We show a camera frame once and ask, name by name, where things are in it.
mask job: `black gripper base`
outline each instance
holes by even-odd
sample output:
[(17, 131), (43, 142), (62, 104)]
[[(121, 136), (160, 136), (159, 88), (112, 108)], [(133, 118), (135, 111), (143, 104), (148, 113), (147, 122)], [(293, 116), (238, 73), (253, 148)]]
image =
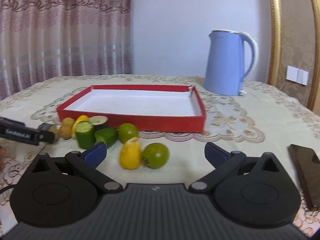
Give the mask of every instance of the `black gripper base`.
[(104, 195), (84, 219), (57, 228), (18, 224), (4, 240), (306, 240), (292, 224), (257, 229), (221, 215), (208, 196), (183, 184), (129, 184)]

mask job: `kettle handle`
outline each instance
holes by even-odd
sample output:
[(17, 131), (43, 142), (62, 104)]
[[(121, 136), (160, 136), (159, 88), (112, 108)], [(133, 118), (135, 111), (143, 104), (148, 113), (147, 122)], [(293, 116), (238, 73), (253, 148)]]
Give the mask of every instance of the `kettle handle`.
[(245, 33), (245, 32), (238, 32), (238, 33), (241, 35), (241, 38), (243, 41), (247, 41), (249, 43), (251, 50), (252, 50), (252, 60), (251, 60), (249, 69), (241, 78), (241, 82), (242, 82), (243, 79), (250, 73), (250, 71), (254, 70), (258, 64), (259, 46), (258, 46), (257, 41), (250, 34)]

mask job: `green fruit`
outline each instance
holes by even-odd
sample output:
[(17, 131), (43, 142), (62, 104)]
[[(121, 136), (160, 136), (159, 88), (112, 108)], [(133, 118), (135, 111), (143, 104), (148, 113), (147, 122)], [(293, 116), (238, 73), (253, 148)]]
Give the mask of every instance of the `green fruit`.
[(143, 150), (142, 158), (149, 168), (159, 169), (167, 163), (169, 150), (162, 143), (151, 143)]
[(119, 140), (125, 143), (133, 137), (138, 137), (139, 130), (132, 123), (123, 123), (118, 129)]
[(112, 146), (118, 139), (118, 133), (116, 129), (113, 128), (104, 128), (98, 130), (94, 133), (97, 142), (104, 142), (109, 148)]

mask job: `black handheld tool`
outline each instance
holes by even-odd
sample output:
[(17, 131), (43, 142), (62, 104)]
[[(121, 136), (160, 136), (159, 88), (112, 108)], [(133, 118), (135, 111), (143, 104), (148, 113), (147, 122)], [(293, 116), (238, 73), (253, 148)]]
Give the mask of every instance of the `black handheld tool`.
[(207, 145), (216, 169), (188, 190), (183, 184), (123, 189), (79, 153), (37, 155), (12, 192), (19, 223), (4, 240), (307, 240), (292, 224), (299, 192), (275, 155), (219, 149)]
[(29, 128), (23, 122), (4, 117), (0, 117), (0, 137), (33, 145), (39, 145), (39, 142), (52, 143), (54, 141), (52, 132)]

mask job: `blue electric kettle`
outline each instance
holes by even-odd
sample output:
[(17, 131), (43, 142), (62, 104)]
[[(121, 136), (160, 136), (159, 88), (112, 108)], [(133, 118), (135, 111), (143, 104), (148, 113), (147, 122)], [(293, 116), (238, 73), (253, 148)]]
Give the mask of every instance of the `blue electric kettle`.
[[(219, 95), (237, 96), (243, 87), (243, 79), (258, 62), (259, 48), (255, 39), (244, 32), (214, 30), (210, 33), (211, 47), (204, 88)], [(244, 44), (252, 49), (252, 60), (244, 72)]]

